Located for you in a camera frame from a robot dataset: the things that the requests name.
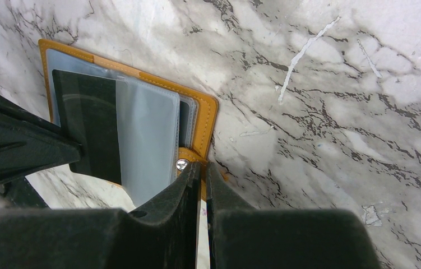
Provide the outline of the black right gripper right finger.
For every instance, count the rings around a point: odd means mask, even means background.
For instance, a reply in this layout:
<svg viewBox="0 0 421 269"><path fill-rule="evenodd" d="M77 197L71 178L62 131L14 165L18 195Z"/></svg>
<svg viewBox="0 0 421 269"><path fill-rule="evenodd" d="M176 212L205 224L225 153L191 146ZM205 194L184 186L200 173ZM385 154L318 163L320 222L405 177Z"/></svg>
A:
<svg viewBox="0 0 421 269"><path fill-rule="evenodd" d="M380 268L350 211L257 209L206 167L211 268Z"/></svg>

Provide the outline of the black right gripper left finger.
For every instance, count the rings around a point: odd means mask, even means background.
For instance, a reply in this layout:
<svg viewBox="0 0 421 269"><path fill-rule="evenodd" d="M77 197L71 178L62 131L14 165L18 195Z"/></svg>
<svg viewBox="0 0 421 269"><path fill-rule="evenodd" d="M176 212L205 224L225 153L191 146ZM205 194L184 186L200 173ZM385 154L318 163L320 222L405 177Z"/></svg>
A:
<svg viewBox="0 0 421 269"><path fill-rule="evenodd" d="M0 268L195 268L201 164L131 212L0 208Z"/></svg>

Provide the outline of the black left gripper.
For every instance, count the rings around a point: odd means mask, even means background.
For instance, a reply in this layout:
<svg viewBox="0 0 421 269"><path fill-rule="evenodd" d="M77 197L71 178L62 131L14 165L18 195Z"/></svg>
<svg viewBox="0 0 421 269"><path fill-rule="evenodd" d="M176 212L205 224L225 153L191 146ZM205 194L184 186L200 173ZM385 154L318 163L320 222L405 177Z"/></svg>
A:
<svg viewBox="0 0 421 269"><path fill-rule="evenodd" d="M49 208L24 176L79 160L58 126L0 95L0 207Z"/></svg>

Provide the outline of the black credit card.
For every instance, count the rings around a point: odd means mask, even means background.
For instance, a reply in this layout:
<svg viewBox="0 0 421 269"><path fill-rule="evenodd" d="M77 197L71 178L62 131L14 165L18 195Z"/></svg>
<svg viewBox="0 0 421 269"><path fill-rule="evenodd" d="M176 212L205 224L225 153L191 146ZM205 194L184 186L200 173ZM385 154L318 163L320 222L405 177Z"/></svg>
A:
<svg viewBox="0 0 421 269"><path fill-rule="evenodd" d="M57 69L52 78L61 128L81 149L70 170L120 184L116 81Z"/></svg>
<svg viewBox="0 0 421 269"><path fill-rule="evenodd" d="M179 108L179 146L188 147L191 140L191 103L181 99Z"/></svg>

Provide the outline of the yellow leather card holder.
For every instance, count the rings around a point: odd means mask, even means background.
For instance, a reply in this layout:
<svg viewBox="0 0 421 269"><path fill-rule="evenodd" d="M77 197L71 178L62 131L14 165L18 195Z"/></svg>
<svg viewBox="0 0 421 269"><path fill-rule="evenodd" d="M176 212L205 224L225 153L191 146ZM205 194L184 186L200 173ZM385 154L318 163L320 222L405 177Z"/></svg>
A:
<svg viewBox="0 0 421 269"><path fill-rule="evenodd" d="M60 128L52 78L55 69L116 81L121 165L117 185L136 206L171 185L188 163L207 163L218 112L215 97L56 41L40 39L38 45L50 117ZM188 147L179 146L181 99L191 103Z"/></svg>

